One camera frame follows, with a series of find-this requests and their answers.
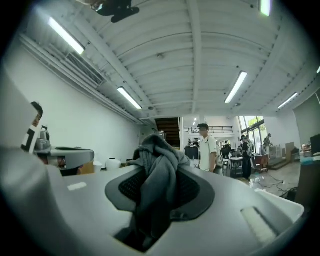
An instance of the staircase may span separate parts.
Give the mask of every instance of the staircase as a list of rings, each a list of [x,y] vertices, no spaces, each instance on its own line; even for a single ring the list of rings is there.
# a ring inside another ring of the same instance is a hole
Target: staircase
[[[268,169],[277,171],[277,170],[281,169],[282,167],[285,167],[289,163],[290,162],[288,162],[286,159],[282,159],[282,158],[270,159],[269,164],[268,164]]]
[[[180,147],[180,134],[179,134],[179,119],[176,118],[162,118],[155,119],[158,131],[164,131],[166,133],[166,142],[172,147]]]

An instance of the white ceiling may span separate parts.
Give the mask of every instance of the white ceiling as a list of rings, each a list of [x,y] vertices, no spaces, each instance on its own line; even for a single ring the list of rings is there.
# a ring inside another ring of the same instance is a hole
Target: white ceiling
[[[47,25],[46,15],[52,16],[85,46],[81,56],[105,78],[95,90],[137,119],[272,116],[293,93],[299,96],[284,109],[320,87],[312,43],[273,2],[268,17],[258,0],[132,0],[140,13],[111,23],[74,0],[52,0],[34,10],[21,32],[65,58],[73,49]],[[226,104],[240,71],[248,76]],[[142,110],[118,93],[120,86]]]

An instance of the fluorescent tube light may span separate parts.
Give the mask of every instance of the fluorescent tube light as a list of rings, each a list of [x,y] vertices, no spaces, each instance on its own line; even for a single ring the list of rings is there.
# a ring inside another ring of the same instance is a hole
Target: fluorescent tube light
[[[270,15],[271,10],[271,0],[260,0],[260,11],[266,15]]]
[[[246,79],[248,73],[241,71],[240,75],[237,79],[237,81],[235,82],[235,85],[232,89],[232,91],[230,92],[230,94],[228,95],[228,97],[226,98],[224,103],[230,103],[231,100],[234,98],[234,96],[236,95],[237,91],[239,90],[240,86],[242,85],[242,83],[244,82],[244,80]]]
[[[290,98],[288,98],[284,103],[282,103],[280,106],[278,106],[278,109],[282,108],[284,105],[286,105],[289,101],[291,101],[293,98],[298,96],[298,93],[296,92],[294,95],[292,95]]]
[[[141,110],[142,107],[127,93],[123,87],[118,88],[119,93],[121,93],[132,105],[136,107],[137,110]]]
[[[53,28],[78,54],[82,54],[85,48],[82,47],[65,29],[60,26],[53,18],[49,18],[48,25]]]

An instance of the railing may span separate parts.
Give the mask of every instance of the railing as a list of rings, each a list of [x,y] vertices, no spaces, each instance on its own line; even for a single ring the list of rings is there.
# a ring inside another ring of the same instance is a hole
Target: railing
[[[184,127],[183,131],[189,134],[198,134],[199,128],[197,127]],[[225,134],[233,133],[233,126],[209,126],[209,134]]]

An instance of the cardboard box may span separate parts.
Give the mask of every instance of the cardboard box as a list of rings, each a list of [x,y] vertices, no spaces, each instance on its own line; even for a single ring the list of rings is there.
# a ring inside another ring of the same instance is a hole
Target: cardboard box
[[[95,168],[94,168],[94,161],[85,163],[82,167],[78,168],[77,175],[83,175],[83,174],[94,174]]]

